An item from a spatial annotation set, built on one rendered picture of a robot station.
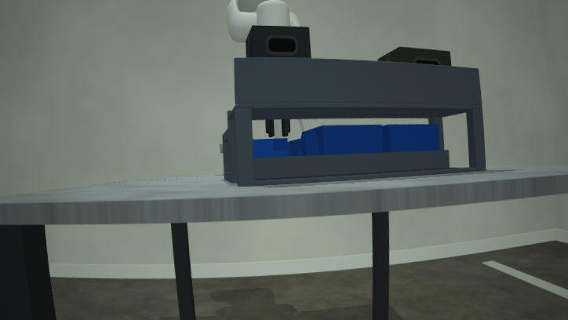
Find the dark grey shelf rack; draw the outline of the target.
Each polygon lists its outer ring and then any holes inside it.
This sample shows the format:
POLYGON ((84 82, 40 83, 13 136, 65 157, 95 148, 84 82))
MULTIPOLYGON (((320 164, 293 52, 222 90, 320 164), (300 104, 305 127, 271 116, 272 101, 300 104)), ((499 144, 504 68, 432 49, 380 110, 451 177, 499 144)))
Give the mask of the dark grey shelf rack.
POLYGON ((220 153, 224 179, 239 187, 486 171, 478 68, 236 57, 234 73, 235 106, 228 111, 220 153), (462 113, 469 168, 449 169, 442 117, 462 113), (252 120, 319 118, 428 118, 428 124, 439 124, 440 151, 253 157, 252 120), (435 171, 397 173, 412 169, 435 171))

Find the blue bin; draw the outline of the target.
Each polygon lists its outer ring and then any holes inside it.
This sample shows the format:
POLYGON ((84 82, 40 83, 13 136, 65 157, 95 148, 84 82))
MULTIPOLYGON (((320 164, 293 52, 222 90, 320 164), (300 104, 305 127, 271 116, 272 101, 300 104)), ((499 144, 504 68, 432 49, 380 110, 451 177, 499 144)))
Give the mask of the blue bin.
POLYGON ((288 156, 288 138, 253 140, 253 157, 288 156))
POLYGON ((297 156, 300 139, 288 142, 288 156, 297 156))
POLYGON ((321 125, 302 132, 297 156, 383 152, 381 125, 321 125))
POLYGON ((383 152, 440 151, 439 124, 383 125, 383 152))

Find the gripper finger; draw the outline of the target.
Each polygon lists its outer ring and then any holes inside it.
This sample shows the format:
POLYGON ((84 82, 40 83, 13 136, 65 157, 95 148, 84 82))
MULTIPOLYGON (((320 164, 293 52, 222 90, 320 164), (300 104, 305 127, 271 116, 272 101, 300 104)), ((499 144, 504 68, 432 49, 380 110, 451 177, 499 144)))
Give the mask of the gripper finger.
POLYGON ((282 119, 282 136, 288 136, 290 133, 290 119, 282 119))
POLYGON ((268 137, 273 137, 275 135, 274 120, 265 120, 265 125, 266 125, 266 133, 268 133, 268 137))

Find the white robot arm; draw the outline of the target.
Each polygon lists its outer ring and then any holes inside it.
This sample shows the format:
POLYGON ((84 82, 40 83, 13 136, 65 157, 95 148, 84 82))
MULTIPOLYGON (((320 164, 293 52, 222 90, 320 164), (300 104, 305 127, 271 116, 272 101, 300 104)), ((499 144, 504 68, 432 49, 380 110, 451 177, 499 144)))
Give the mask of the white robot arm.
MULTIPOLYGON (((301 27, 297 16, 289 11, 289 6, 279 0, 231 0, 227 9, 227 23, 229 34, 236 42, 246 42, 253 25, 301 27)), ((304 127, 301 119, 290 119, 290 133, 282 136, 282 119, 277 119, 274 120, 274 131, 275 139, 288 138, 289 142, 300 139, 304 127)))

